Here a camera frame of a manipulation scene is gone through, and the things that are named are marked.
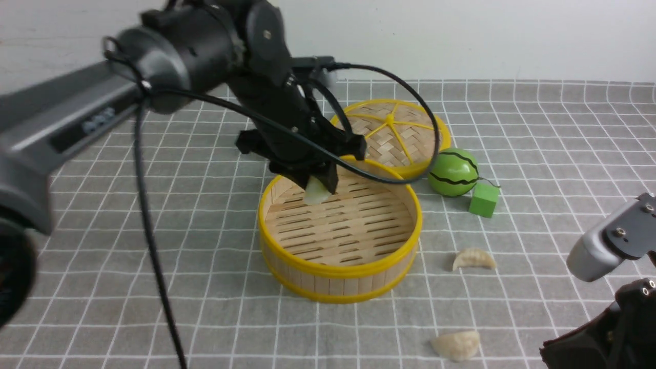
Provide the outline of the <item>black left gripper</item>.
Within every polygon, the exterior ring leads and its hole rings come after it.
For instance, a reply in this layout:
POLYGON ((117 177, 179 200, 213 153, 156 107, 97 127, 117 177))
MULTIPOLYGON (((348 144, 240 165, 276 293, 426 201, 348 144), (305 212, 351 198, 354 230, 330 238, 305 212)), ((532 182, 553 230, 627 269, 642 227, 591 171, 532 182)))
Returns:
POLYGON ((319 177, 336 194, 337 166, 343 156, 363 160, 364 136, 354 132, 326 85, 341 67, 332 56, 283 57, 262 65, 238 66, 227 79, 239 101, 239 113, 254 129, 239 133, 236 146, 270 162, 272 173, 305 190, 319 177))

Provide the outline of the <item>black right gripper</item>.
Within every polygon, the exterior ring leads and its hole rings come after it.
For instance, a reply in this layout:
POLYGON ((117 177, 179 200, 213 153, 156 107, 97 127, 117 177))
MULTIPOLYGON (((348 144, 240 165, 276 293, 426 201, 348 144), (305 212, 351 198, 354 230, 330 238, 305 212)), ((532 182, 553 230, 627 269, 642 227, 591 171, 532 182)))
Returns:
POLYGON ((654 281, 623 285, 595 319, 545 341, 540 355, 548 368, 654 368, 654 281))

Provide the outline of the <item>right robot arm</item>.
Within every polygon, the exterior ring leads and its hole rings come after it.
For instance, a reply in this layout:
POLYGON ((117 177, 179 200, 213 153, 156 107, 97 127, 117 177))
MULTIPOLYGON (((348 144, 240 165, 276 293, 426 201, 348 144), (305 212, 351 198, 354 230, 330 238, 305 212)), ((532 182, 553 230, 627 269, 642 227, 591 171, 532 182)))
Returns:
MULTIPOLYGON (((574 277, 594 282, 624 261, 644 256, 654 262, 654 195, 645 192, 623 204, 579 238, 567 257, 574 277)), ((578 329, 545 341, 548 368, 654 368, 654 279, 620 287, 612 303, 578 329)))

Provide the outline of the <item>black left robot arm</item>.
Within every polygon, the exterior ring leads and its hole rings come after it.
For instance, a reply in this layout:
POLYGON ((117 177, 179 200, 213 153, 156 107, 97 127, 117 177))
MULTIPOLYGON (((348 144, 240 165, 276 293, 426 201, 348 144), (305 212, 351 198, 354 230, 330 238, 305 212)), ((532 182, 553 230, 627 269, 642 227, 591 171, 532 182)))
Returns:
POLYGON ((49 178, 138 110, 173 114, 194 94, 227 84, 251 115, 236 147, 305 188, 334 192, 332 156, 363 160, 365 138, 335 128, 310 96, 330 56, 292 57, 280 10, 267 1, 185 1, 148 10, 113 40, 106 60, 2 96, 2 324, 23 306, 36 276, 28 229, 51 234, 49 178))

